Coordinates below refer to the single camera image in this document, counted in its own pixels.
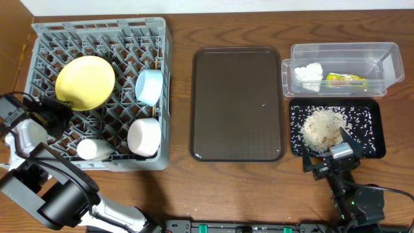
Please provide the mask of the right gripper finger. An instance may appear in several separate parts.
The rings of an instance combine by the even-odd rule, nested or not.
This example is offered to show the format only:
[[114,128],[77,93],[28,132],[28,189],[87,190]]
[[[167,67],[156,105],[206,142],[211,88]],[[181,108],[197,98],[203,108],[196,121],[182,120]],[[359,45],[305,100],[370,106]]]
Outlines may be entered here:
[[304,173],[311,172],[313,169],[313,163],[311,158],[308,154],[307,148],[303,141],[300,142],[301,150],[302,150],[302,169]]
[[351,147],[353,154],[357,159],[361,159],[364,149],[361,144],[359,144],[354,138],[352,138],[345,130],[344,128],[340,127],[340,134],[342,136],[342,140]]

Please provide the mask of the yellow plate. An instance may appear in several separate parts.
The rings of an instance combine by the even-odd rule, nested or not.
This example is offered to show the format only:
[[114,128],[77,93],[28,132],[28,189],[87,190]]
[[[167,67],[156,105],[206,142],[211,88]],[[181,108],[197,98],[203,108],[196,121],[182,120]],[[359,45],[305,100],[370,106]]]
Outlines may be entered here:
[[112,94],[115,74],[111,64],[97,56],[82,56],[70,61],[58,75],[57,99],[72,103],[74,111],[102,105]]

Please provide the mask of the white cup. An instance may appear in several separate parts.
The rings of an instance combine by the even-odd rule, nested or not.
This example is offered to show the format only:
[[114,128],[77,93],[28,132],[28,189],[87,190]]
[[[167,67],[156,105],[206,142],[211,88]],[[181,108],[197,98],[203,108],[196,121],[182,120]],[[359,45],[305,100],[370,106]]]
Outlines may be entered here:
[[78,155],[87,161],[101,161],[110,157],[112,149],[101,139],[84,139],[77,146]]

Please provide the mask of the yellow green wrapper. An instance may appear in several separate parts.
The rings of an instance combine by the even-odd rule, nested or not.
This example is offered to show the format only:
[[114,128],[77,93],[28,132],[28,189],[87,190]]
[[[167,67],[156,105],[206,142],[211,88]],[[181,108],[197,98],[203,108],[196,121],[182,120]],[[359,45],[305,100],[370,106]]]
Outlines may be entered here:
[[361,78],[354,74],[337,74],[330,72],[327,77],[327,87],[361,87],[367,88],[368,82],[366,78]]

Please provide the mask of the white napkin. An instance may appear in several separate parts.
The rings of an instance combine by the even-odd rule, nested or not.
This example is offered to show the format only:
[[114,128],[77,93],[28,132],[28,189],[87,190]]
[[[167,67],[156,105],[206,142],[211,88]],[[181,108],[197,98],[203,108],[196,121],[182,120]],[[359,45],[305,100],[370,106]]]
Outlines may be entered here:
[[323,80],[323,69],[320,63],[311,63],[306,67],[295,68],[296,79],[304,89],[319,92]]

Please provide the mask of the pink bowl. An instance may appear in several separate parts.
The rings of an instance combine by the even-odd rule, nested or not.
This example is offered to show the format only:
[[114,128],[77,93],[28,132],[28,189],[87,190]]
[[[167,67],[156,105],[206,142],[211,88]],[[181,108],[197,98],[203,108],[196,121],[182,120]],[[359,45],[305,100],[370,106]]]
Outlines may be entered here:
[[127,145],[131,152],[143,157],[152,157],[161,142],[160,124],[155,118],[135,120],[127,133]]

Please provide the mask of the light blue bowl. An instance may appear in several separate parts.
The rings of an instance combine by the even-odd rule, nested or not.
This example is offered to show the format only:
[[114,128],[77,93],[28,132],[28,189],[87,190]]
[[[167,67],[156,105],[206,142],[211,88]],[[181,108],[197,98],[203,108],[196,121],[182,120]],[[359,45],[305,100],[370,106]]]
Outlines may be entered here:
[[139,75],[135,85],[135,96],[139,102],[154,106],[160,98],[163,76],[160,70],[145,69]]

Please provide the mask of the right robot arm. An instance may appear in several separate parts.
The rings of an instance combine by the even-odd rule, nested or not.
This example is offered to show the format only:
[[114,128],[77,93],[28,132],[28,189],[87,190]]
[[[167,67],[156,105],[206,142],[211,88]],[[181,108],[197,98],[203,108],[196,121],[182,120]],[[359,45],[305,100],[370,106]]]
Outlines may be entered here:
[[363,146],[340,128],[343,142],[330,148],[330,155],[314,164],[303,142],[303,171],[312,172],[315,180],[325,179],[331,188],[335,208],[343,223],[334,227],[335,232],[358,230],[362,226],[374,225],[385,218],[384,192],[376,185],[356,184],[352,171],[359,167]]

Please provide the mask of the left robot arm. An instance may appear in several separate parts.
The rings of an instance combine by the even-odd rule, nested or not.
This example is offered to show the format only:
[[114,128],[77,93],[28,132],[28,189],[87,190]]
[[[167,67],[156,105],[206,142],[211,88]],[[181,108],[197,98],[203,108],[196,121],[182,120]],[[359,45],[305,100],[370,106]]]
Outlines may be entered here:
[[139,208],[104,197],[90,176],[49,146],[48,137],[61,137],[71,118],[71,102],[1,95],[1,139],[12,160],[1,192],[52,230],[164,232],[164,224]]

